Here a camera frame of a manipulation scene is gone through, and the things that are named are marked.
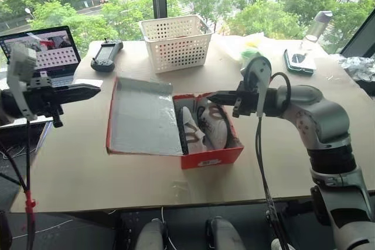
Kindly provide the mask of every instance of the laptop screen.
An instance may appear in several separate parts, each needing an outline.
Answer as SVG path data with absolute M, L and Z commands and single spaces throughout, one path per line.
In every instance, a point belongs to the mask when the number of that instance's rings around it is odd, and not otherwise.
M 35 76 L 41 71 L 47 71 L 52 77 L 73 74 L 80 62 L 67 26 L 1 36 L 0 46 L 8 61 L 15 43 L 24 44 L 36 51 Z

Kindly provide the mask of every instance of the shoe box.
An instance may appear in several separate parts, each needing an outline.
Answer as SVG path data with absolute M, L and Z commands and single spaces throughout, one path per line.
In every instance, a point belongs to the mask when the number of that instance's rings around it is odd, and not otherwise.
M 206 134 L 204 136 L 206 149 L 197 153 L 189 153 L 184 126 L 180 121 L 181 109 L 187 107 L 198 125 L 198 109 L 207 107 L 206 96 L 210 93 L 198 96 L 193 94 L 173 96 L 172 93 L 173 87 L 170 83 L 117 77 L 108 117 L 106 137 L 108 154 L 180 157 L 182 169 L 235 162 L 243 150 L 243 145 L 236 136 L 225 109 L 220 107 L 219 117 L 226 121 L 226 126 L 222 126 L 221 123 L 221 126 L 215 127 L 214 118 L 209 118 L 209 116 L 217 115 L 218 108 L 214 113 L 203 111 L 204 114 L 201 116 L 207 117 L 206 121 L 209 119 L 212 121 L 214 127 L 211 128 L 225 128 L 225 139 L 220 138 L 222 134 L 216 134 L 218 138 L 214 140 L 216 147 L 218 148 L 219 143 L 222 149 L 215 149 Z
M 225 115 L 224 119 L 228 127 L 227 142 L 223 149 L 215 149 L 212 145 L 211 140 L 208 135 L 204 137 L 204 145 L 207 150 L 204 152 L 189 153 L 188 146 L 185 142 L 185 132 L 182 122 L 182 108 L 187 107 L 195 120 L 196 125 L 200 125 L 198 119 L 199 108 L 204 108 L 207 105 L 207 98 L 210 93 L 194 96 L 193 94 L 176 95 L 173 96 L 173 104 L 175 106 L 175 113 L 178 123 L 178 129 L 180 134 L 180 141 L 183 151 L 183 156 L 181 157 L 181 168 L 191 169 L 203 166 L 211 165 L 222 165 L 234 163 L 239 157 L 244 146 L 238 139 L 236 132 L 234 130 L 233 124 L 224 107 L 220 107 L 220 112 Z

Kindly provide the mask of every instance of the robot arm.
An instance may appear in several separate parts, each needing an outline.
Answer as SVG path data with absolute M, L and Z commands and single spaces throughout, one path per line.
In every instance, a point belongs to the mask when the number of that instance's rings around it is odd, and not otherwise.
M 15 118 L 32 121 L 41 115 L 53 117 L 55 127 L 63 126 L 62 104 L 87 100 L 100 92 L 99 87 L 87 84 L 53 88 L 46 74 L 33 77 L 35 65 L 34 50 L 21 44 L 12 47 L 7 73 L 9 89 L 0 91 L 0 126 L 12 123 Z
M 251 63 L 249 73 L 262 62 L 255 59 Z M 262 78 L 253 75 L 251 79 L 256 82 Z M 258 92 L 257 86 L 249 89 L 241 81 L 236 91 L 218 91 L 207 98 L 216 104 L 233 105 L 233 116 L 239 117 L 256 112 Z M 373 212 L 362 171 L 352 154 L 346 111 L 307 85 L 291 87 L 290 102 L 284 107 L 287 92 L 286 87 L 268 88 L 263 111 L 268 117 L 288 120 L 298 130 L 317 185 L 311 193 L 319 222 L 332 226 L 338 250 L 375 249 Z

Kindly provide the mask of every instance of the laptop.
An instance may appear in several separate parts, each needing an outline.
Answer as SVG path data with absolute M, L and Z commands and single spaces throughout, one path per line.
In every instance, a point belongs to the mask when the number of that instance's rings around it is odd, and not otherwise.
M 68 26 L 0 36 L 0 46 L 8 63 L 15 43 L 36 51 L 34 77 L 47 74 L 51 77 L 52 87 L 67 86 L 73 82 L 81 58 Z

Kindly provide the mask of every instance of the robot leg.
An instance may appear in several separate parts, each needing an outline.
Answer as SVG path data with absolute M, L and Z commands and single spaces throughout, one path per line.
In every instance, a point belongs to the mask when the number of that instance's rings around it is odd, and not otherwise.
M 135 250 L 164 250 L 166 242 L 166 227 L 159 219 L 147 223 L 139 237 Z
M 206 240 L 208 249 L 246 250 L 233 225 L 221 217 L 206 221 Z

